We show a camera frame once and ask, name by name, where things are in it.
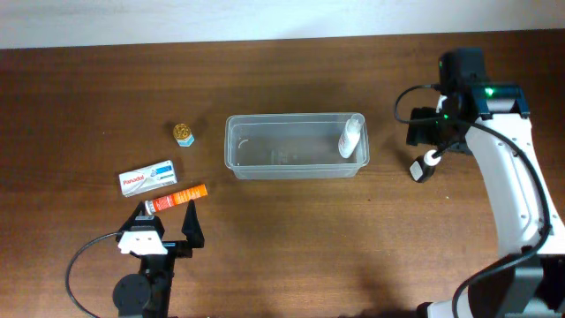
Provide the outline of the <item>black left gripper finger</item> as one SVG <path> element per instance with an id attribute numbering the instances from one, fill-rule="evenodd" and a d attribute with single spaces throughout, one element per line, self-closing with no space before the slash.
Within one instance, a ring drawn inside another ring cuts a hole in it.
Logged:
<path id="1" fill-rule="evenodd" d="M 155 231 L 159 239 L 164 235 L 164 227 L 158 216 L 146 215 L 141 211 L 134 211 L 132 215 L 119 228 L 116 242 L 119 242 L 126 232 Z"/>
<path id="2" fill-rule="evenodd" d="M 194 200 L 188 201 L 181 232 L 185 235 L 188 242 L 204 241 L 204 234 L 200 227 Z"/>

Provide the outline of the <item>white Panadol box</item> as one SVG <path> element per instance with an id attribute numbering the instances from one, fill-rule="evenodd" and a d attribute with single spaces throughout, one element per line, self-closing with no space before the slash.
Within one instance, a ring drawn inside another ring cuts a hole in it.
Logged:
<path id="1" fill-rule="evenodd" d="M 137 170 L 121 173 L 119 185 L 124 197 L 132 197 L 177 183 L 177 174 L 171 160 L 155 163 Z"/>

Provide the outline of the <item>dark bottle white cap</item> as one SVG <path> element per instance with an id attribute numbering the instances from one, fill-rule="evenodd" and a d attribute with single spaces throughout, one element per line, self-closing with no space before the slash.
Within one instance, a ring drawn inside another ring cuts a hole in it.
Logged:
<path id="1" fill-rule="evenodd" d="M 436 170 L 441 161 L 441 156 L 436 155 L 436 150 L 429 150 L 424 155 L 415 159 L 409 168 L 412 179 L 417 183 L 426 182 Z"/>

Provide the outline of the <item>white squeeze bottle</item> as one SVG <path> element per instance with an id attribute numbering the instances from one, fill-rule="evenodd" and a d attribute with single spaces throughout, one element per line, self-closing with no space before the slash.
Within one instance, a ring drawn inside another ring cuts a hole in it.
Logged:
<path id="1" fill-rule="evenodd" d="M 360 113 L 353 114 L 345 123 L 338 141 L 338 151 L 342 158 L 348 159 L 355 150 L 361 136 L 365 118 Z"/>

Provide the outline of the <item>small jar gold lid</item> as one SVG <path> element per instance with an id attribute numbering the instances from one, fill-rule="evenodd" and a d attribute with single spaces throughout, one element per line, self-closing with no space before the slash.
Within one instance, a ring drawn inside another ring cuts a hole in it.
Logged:
<path id="1" fill-rule="evenodd" d="M 188 148 L 194 142 L 192 130 L 186 124 L 177 124 L 173 127 L 173 136 L 180 147 Z"/>

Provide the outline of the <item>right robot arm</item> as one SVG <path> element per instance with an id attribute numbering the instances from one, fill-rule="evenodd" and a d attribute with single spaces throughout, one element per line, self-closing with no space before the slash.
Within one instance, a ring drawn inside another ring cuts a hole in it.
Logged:
<path id="1" fill-rule="evenodd" d="M 451 299 L 426 302 L 419 317 L 562 317 L 564 223 L 535 154 L 531 112 L 516 84 L 486 75 L 481 49 L 454 49 L 438 61 L 434 108 L 415 108 L 406 142 L 432 150 L 409 168 L 426 182 L 447 152 L 478 163 L 494 215 L 500 258 L 464 280 Z"/>

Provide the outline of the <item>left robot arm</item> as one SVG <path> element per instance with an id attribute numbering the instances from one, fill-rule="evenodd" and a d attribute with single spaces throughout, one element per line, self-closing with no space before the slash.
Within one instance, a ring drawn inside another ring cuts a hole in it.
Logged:
<path id="1" fill-rule="evenodd" d="M 112 299 L 120 317 L 167 317 L 175 262 L 192 257 L 205 245 L 193 200 L 188 201 L 181 232 L 183 240 L 166 241 L 158 216 L 140 203 L 120 227 L 117 246 L 121 254 L 139 259 L 139 271 L 121 278 Z"/>

